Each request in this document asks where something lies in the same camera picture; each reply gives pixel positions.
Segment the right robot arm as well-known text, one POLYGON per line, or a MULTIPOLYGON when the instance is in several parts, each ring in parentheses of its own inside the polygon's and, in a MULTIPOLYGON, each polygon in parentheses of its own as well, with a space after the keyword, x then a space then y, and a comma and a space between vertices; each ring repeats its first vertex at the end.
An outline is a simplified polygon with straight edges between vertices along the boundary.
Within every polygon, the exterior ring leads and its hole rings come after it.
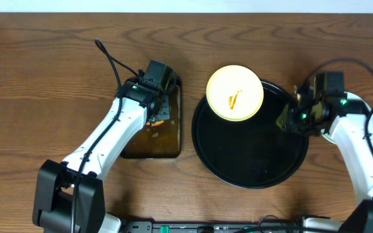
POLYGON ((306 217, 302 232, 373 232, 373 112, 352 93, 302 98, 286 105, 277 118, 286 131, 322 135, 334 143, 346 164, 357 207, 347 220, 306 217))

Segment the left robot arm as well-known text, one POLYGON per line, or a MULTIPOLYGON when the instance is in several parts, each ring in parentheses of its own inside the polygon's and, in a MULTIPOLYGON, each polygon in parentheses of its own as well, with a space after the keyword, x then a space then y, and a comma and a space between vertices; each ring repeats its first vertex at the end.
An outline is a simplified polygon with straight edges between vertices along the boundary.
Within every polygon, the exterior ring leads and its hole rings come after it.
POLYGON ((126 144, 150 118, 162 93, 127 81, 90 136, 61 162, 46 160, 38 171, 32 222, 44 232, 118 232, 122 221, 106 212, 103 183, 126 144))

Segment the green orange sponge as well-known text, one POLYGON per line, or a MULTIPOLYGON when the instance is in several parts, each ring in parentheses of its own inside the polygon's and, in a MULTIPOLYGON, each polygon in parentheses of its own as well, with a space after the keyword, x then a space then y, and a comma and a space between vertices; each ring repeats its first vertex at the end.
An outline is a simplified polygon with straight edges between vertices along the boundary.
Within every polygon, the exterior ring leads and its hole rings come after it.
POLYGON ((164 120, 155 121, 155 122, 147 122, 146 126, 155 127, 155 126, 158 126, 158 125, 162 124, 163 122, 164 122, 164 120))

